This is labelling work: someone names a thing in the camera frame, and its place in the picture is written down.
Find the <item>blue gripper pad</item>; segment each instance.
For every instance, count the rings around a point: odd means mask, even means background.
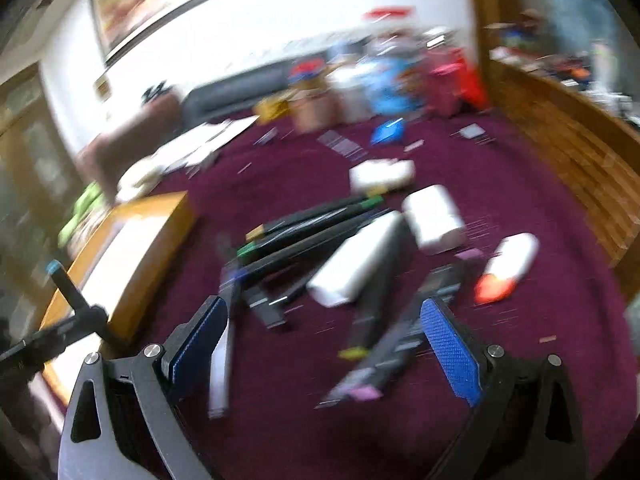
[[[209,370],[211,353],[225,331],[228,311],[225,301],[210,296],[190,321],[179,325],[165,345],[170,397],[187,397]]]
[[[482,395],[478,362],[433,300],[422,304],[420,321],[453,392],[475,406]]]

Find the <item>screw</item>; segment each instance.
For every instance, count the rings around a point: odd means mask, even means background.
[[[491,345],[486,351],[491,357],[502,357],[504,355],[504,348],[500,345]]]
[[[553,366],[560,366],[562,364],[562,359],[559,358],[556,354],[551,354],[546,358],[546,360],[549,361],[549,363]]]
[[[84,362],[87,363],[88,365],[92,365],[98,359],[100,359],[100,354],[98,354],[98,352],[91,352],[90,354],[87,354],[87,356],[84,358]]]
[[[160,353],[161,349],[162,349],[161,346],[157,345],[156,343],[148,345],[145,348],[145,356],[156,357]]]

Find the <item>green cloth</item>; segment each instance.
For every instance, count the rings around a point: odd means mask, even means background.
[[[97,182],[89,184],[80,198],[74,204],[74,215],[71,220],[60,229],[58,234],[58,247],[63,248],[71,240],[80,222],[94,209],[107,205],[104,194]]]

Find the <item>orange cap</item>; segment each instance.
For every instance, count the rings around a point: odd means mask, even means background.
[[[476,283],[476,303],[485,304],[506,298],[516,288],[516,279],[499,280],[493,274],[484,274]]]

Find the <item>maroon bedspread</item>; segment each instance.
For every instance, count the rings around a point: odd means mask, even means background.
[[[369,149],[380,120],[338,128],[369,157],[403,158],[402,146]],[[496,142],[484,146],[450,136],[480,124]],[[291,130],[277,123],[280,136]],[[221,264],[214,237],[225,231],[241,244],[256,225],[348,195],[353,165],[322,145],[319,135],[253,146],[269,127],[254,126],[229,144],[216,165],[187,179],[169,176],[156,190],[187,189],[201,215],[154,300],[140,345],[161,342],[218,290]],[[531,232],[540,252],[513,296],[474,307],[470,291],[452,310],[488,343],[523,358],[562,357],[577,394],[592,474],[629,432],[636,410],[636,361],[623,322],[623,300],[582,212],[498,115],[420,121],[406,144],[424,139],[410,156],[417,187],[447,187],[466,223],[470,246],[491,253],[501,238]],[[247,164],[251,165],[238,174]],[[404,194],[387,203],[399,208]],[[398,276],[393,309],[407,304],[425,275],[450,253],[414,254]],[[251,314],[239,321],[230,415],[208,421],[206,391],[179,409],[194,446],[226,480],[420,479],[460,430],[469,410],[457,399],[433,354],[420,355],[382,400],[314,407],[350,365],[337,358],[348,336],[349,307],[326,309],[303,297],[287,315],[292,330],[268,332]],[[556,339],[540,342],[541,338]]]

